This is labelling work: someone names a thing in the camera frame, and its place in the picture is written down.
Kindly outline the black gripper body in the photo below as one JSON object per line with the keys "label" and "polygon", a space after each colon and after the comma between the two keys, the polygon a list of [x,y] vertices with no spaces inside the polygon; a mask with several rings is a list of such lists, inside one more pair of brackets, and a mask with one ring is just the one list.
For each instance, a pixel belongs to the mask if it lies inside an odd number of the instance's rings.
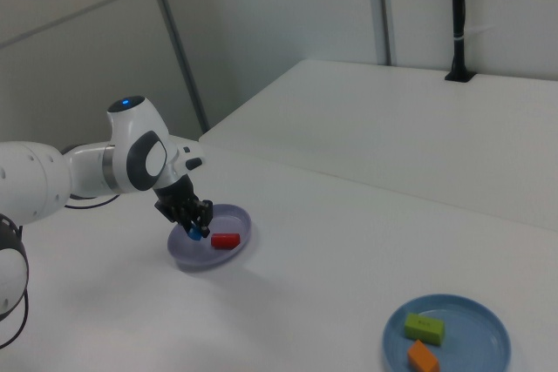
{"label": "black gripper body", "polygon": [[174,220],[173,205],[181,201],[194,203],[194,187],[187,174],[183,175],[171,186],[153,190],[158,198],[155,208],[158,209],[168,220]]}

